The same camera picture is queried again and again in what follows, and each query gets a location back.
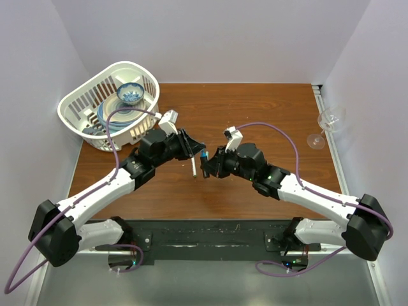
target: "white enclosure wall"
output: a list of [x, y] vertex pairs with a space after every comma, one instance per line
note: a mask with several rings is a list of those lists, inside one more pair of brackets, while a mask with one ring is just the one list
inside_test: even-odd
[[90, 74], [134, 61], [160, 82], [320, 84], [369, 0], [53, 0]]
[[323, 85], [347, 108], [336, 135], [350, 192], [375, 195], [395, 227], [379, 256], [394, 305], [408, 301], [408, 2], [372, 0]]
[[[89, 76], [50, 1], [3, 1], [0, 29], [3, 288], [28, 245], [37, 206], [66, 197], [81, 141], [59, 121], [57, 104]], [[37, 259], [34, 251], [22, 271]], [[23, 305], [29, 285], [2, 293], [0, 305]]]

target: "plastic basket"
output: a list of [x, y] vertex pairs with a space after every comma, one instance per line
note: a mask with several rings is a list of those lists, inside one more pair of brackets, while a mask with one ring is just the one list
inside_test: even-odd
[[[108, 137], [83, 133], [85, 128], [94, 128], [106, 132], [96, 115], [98, 106], [110, 95], [116, 94], [117, 88], [128, 82], [137, 82], [145, 89], [145, 109], [158, 112], [159, 84], [145, 68], [133, 62], [116, 62], [91, 78], [73, 92], [65, 96], [58, 104], [58, 116], [74, 133], [80, 135], [87, 143], [102, 151], [112, 151]], [[153, 128], [156, 119], [144, 113], [134, 123], [111, 134], [115, 148], [135, 144], [146, 131]]]

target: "small blue object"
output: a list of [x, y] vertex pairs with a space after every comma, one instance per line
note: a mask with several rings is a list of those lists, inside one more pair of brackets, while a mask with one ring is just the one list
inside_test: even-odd
[[201, 156], [200, 157], [206, 157], [207, 153], [205, 152], [205, 148], [203, 150], [201, 150]]
[[125, 83], [116, 92], [117, 97], [127, 105], [136, 105], [144, 94], [145, 89], [138, 83]]

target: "purple cable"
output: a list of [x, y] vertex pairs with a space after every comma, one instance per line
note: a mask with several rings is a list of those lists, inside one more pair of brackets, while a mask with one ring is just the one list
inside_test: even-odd
[[[134, 107], [124, 107], [124, 108], [118, 108], [117, 110], [114, 110], [106, 119], [106, 135], [108, 137], [108, 142], [112, 148], [112, 152], [115, 156], [115, 172], [113, 173], [112, 177], [109, 179], [109, 182], [111, 182], [112, 180], [115, 179], [115, 177], [117, 176], [118, 172], [119, 172], [119, 157], [117, 155], [117, 151], [115, 149], [115, 145], [113, 144], [112, 141], [112, 137], [110, 136], [109, 133], [109, 121], [112, 118], [112, 116], [117, 113], [120, 112], [122, 110], [137, 110], [139, 112], [143, 112], [143, 113], [147, 113], [149, 115], [155, 116], [155, 113], [153, 112], [149, 112], [147, 110], [142, 110], [141, 108], [134, 108]], [[95, 191], [100, 190], [102, 187], [105, 187], [108, 184], [108, 182], [104, 182], [98, 186], [96, 186], [94, 189], [88, 191], [87, 193], [81, 195], [78, 199], [76, 199], [73, 204], [76, 205], [79, 202], [81, 202], [83, 199], [85, 199], [87, 196], [91, 195], [92, 193], [94, 193]], [[31, 241], [31, 243], [27, 246], [27, 248], [25, 249], [25, 251], [23, 252], [23, 254], [21, 255], [20, 259], [17, 261], [17, 264], [15, 265], [13, 271], [11, 271], [11, 274], [7, 280], [7, 283], [4, 287], [4, 293], [6, 295], [8, 295], [9, 293], [13, 292], [17, 287], [19, 287], [26, 279], [28, 279], [35, 271], [37, 271], [39, 268], [41, 268], [46, 262], [47, 260], [42, 261], [40, 264], [38, 264], [36, 267], [34, 267], [30, 272], [28, 272], [25, 276], [23, 276], [18, 282], [16, 282], [14, 285], [11, 286], [11, 283], [13, 282], [18, 270], [20, 270], [20, 267], [22, 265], [22, 263], [24, 262], [24, 260], [26, 260], [26, 257], [28, 256], [28, 254], [30, 253], [31, 249], [35, 246], [35, 244], [37, 243], [37, 241], [44, 235], [44, 233], [51, 227], [54, 225], [54, 223], [56, 223], [63, 215], [65, 215], [66, 212], [68, 212], [72, 207], [69, 206], [67, 208], [65, 208], [62, 212], [60, 212], [59, 214], [57, 214], [36, 236], [35, 238]], [[141, 254], [141, 260], [139, 261], [139, 263], [136, 265], [135, 268], [130, 268], [129, 270], [126, 270], [124, 272], [128, 272], [128, 271], [133, 271], [136, 270], [141, 264], [142, 264], [142, 259], [143, 259], [143, 251], [135, 246], [135, 245], [127, 245], [129, 247], [136, 247], [136, 249], [138, 249], [138, 251]]]
[[277, 263], [276, 261], [270, 261], [270, 260], [257, 261], [257, 262], [255, 263], [255, 268], [258, 270], [258, 272], [260, 272], [260, 273], [262, 273], [262, 274], [265, 274], [265, 275], [267, 275], [267, 276], [274, 276], [274, 277], [294, 277], [294, 276], [298, 276], [298, 275], [301, 275], [301, 274], [303, 274], [303, 273], [309, 272], [310, 270], [314, 269], [315, 267], [321, 265], [321, 264], [324, 263], [325, 261], [327, 261], [327, 260], [329, 260], [330, 258], [332, 258], [334, 255], [340, 253], [340, 252], [343, 251], [344, 249], [346, 249], [346, 247], [341, 247], [341, 248], [337, 249], [336, 251], [334, 251], [334, 252], [330, 253], [329, 255], [327, 255], [325, 258], [319, 260], [317, 263], [314, 263], [314, 264], [311, 265], [310, 267], [308, 267], [308, 268], [306, 268], [306, 269], [304, 269], [304, 270], [302, 270], [302, 271], [293, 272], [293, 273], [290, 273], [290, 274], [280, 274], [280, 273], [266, 272], [266, 271], [260, 269], [260, 267], [258, 266], [258, 265], [260, 265], [260, 264], [262, 264], [262, 263], [268, 263], [268, 264], [270, 264], [270, 265], [279, 266], [279, 267], [281, 267], [281, 268], [289, 269], [289, 270], [293, 271], [292, 269], [290, 269], [290, 268], [284, 266], [284, 265], [281, 264], [281, 263]]
[[[325, 194], [323, 194], [323, 193], [320, 193], [320, 192], [318, 192], [318, 191], [316, 191], [316, 190], [313, 190], [313, 189], [311, 189], [311, 188], [309, 188], [309, 187], [303, 185], [303, 182], [302, 182], [302, 180], [300, 179], [300, 175], [299, 175], [299, 152], [298, 152], [298, 149], [296, 148], [295, 143], [294, 143], [293, 140], [288, 136], [288, 134], [286, 134], [285, 132], [283, 132], [283, 131], [282, 131], [281, 129], [279, 129], [278, 127], [273, 126], [272, 124], [269, 124], [269, 123], [265, 123], [265, 122], [246, 123], [246, 124], [242, 124], [241, 126], [236, 127], [236, 129], [243, 129], [244, 127], [246, 128], [247, 126], [267, 126], [267, 127], [269, 127], [269, 128], [274, 129], [275, 131], [279, 132], [282, 136], [284, 136], [284, 137], [290, 142], [290, 144], [292, 145], [293, 150], [295, 151], [295, 156], [296, 156], [295, 175], [296, 175], [296, 179], [297, 179], [299, 185], [302, 186], [305, 190], [308, 190], [310, 193], [313, 193], [313, 194], [315, 194], [315, 195], [317, 195], [317, 196], [320, 196], [320, 197], [325, 198], [325, 199], [327, 199], [327, 200], [330, 200], [330, 201], [333, 201], [333, 202], [335, 202], [335, 203], [338, 203], [338, 204], [342, 204], [342, 205], [343, 205], [343, 202], [342, 202], [341, 200], [336, 199], [336, 198], [332, 198], [331, 196], [327, 196], [327, 195], [325, 195]], [[382, 222], [384, 222], [384, 223], [387, 225], [388, 231], [389, 231], [389, 232], [388, 232], [388, 236], [387, 236], [387, 240], [389, 240], [389, 239], [394, 235], [394, 228], [393, 228], [392, 224], [391, 224], [390, 221], [389, 221], [387, 218], [385, 218], [383, 215], [379, 214], [378, 212], [376, 212], [376, 211], [374, 211], [374, 210], [372, 210], [372, 209], [369, 209], [369, 208], [367, 208], [367, 207], [364, 207], [364, 206], [362, 206], [362, 205], [358, 205], [358, 204], [354, 204], [354, 203], [349, 203], [349, 202], [345, 202], [344, 205], [350, 206], [350, 207], [354, 207], [354, 208], [357, 208], [357, 209], [361, 209], [361, 210], [364, 210], [364, 211], [366, 211], [366, 212], [369, 212], [370, 214], [376, 216], [376, 217], [379, 218]], [[265, 275], [275, 276], [275, 277], [293, 277], [293, 276], [297, 276], [297, 275], [303, 274], [303, 273], [305, 273], [305, 272], [307, 272], [307, 271], [310, 271], [311, 269], [313, 269], [313, 268], [319, 266], [321, 263], [324, 263], [327, 259], [330, 259], [331, 257], [333, 257], [333, 256], [336, 255], [337, 253], [343, 251], [344, 249], [345, 249], [345, 247], [341, 247], [341, 248], [337, 249], [336, 251], [334, 251], [333, 253], [331, 253], [330, 255], [328, 255], [327, 257], [325, 257], [325, 258], [323, 258], [322, 260], [318, 261], [317, 263], [315, 263], [315, 264], [312, 265], [311, 267], [309, 267], [309, 268], [307, 268], [307, 269], [304, 269], [304, 270], [302, 270], [301, 272], [295, 272], [295, 273], [291, 273], [291, 274], [268, 273], [268, 272], [262, 271], [262, 270], [258, 267], [258, 265], [259, 265], [260, 263], [269, 263], [269, 264], [272, 264], [272, 265], [283, 266], [284, 268], [286, 268], [284, 265], [282, 265], [282, 264], [280, 264], [280, 263], [277, 263], [277, 262], [274, 262], [274, 261], [269, 261], [269, 260], [258, 261], [255, 265], [256, 265], [256, 269], [257, 269], [259, 272], [261, 272], [261, 273], [263, 273], [263, 274], [265, 274]]]
[[104, 247], [132, 247], [132, 248], [139, 251], [139, 253], [140, 253], [139, 262], [135, 266], [132, 266], [131, 268], [129, 268], [127, 270], [119, 270], [119, 273], [126, 273], [126, 272], [130, 272], [130, 271], [135, 271], [137, 268], [140, 267], [140, 265], [143, 262], [143, 251], [137, 245], [133, 245], [133, 244], [106, 244], [106, 245], [104, 245]]

